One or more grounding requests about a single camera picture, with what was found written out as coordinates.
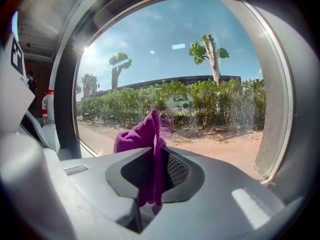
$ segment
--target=hedge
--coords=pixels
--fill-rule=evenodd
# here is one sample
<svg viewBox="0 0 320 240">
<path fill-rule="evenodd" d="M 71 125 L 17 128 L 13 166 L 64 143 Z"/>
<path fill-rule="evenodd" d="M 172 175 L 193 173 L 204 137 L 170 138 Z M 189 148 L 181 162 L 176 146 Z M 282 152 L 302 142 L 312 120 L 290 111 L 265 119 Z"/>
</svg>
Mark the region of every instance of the hedge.
<svg viewBox="0 0 320 240">
<path fill-rule="evenodd" d="M 172 108 L 173 95 L 191 97 L 188 105 Z M 123 127 L 142 121 L 152 108 L 157 108 L 164 124 L 173 132 L 178 126 L 196 124 L 209 126 L 253 126 L 263 129 L 266 113 L 263 79 L 243 83 L 233 79 L 217 84 L 212 80 L 185 86 L 179 81 L 156 84 L 135 90 L 124 88 L 101 97 L 77 103 L 77 115 L 88 120 L 116 120 Z"/>
</svg>

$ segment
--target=purple cloth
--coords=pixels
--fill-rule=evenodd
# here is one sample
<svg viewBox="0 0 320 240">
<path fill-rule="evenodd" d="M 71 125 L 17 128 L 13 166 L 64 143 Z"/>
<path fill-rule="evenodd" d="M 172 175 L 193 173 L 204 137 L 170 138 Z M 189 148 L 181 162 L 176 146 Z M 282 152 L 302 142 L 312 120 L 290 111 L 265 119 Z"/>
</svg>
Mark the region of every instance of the purple cloth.
<svg viewBox="0 0 320 240">
<path fill-rule="evenodd" d="M 160 118 L 156 109 L 153 109 L 143 122 L 129 131 L 119 133 L 115 138 L 114 153 L 138 148 L 153 148 L 153 173 L 151 177 L 145 179 L 143 186 L 139 189 L 140 207 L 147 202 L 161 205 L 161 195 L 165 190 L 161 148 L 165 145 L 165 140 L 160 136 Z"/>
</svg>

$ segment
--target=sandy ground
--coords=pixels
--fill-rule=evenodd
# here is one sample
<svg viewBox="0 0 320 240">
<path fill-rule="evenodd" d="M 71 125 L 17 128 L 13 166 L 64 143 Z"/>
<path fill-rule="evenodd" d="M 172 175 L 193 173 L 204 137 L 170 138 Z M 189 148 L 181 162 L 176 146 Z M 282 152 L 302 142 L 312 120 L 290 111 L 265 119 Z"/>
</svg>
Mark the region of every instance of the sandy ground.
<svg viewBox="0 0 320 240">
<path fill-rule="evenodd" d="M 81 140 L 96 153 L 109 155 L 113 153 L 114 139 L 119 127 L 96 127 L 87 122 L 78 121 Z M 202 130 L 200 128 L 179 129 L 170 134 L 162 132 L 166 145 L 188 150 L 197 154 L 230 163 L 240 170 L 258 179 L 254 169 L 255 159 L 260 147 L 263 132 L 248 129 L 226 131 L 223 128 Z"/>
</svg>

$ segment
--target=white bottle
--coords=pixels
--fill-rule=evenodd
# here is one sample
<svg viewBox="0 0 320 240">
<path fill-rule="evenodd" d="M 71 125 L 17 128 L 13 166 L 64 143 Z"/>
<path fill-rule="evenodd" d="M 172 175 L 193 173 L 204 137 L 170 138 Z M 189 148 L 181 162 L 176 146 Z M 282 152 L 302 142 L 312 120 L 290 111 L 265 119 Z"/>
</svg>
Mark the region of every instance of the white bottle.
<svg viewBox="0 0 320 240">
<path fill-rule="evenodd" d="M 49 90 L 42 99 L 43 126 L 48 126 L 55 123 L 54 93 L 54 90 Z"/>
</svg>

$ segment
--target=glass pane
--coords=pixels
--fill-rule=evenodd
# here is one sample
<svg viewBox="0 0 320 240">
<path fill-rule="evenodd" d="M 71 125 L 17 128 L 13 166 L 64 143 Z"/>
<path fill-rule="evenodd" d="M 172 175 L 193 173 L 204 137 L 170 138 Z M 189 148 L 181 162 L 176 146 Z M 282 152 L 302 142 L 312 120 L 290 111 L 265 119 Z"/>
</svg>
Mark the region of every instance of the glass pane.
<svg viewBox="0 0 320 240">
<path fill-rule="evenodd" d="M 221 0 L 161 1 L 118 21 L 85 48 L 76 93 L 79 138 L 101 156 L 156 108 L 167 146 L 259 177 L 262 70 Z"/>
</svg>

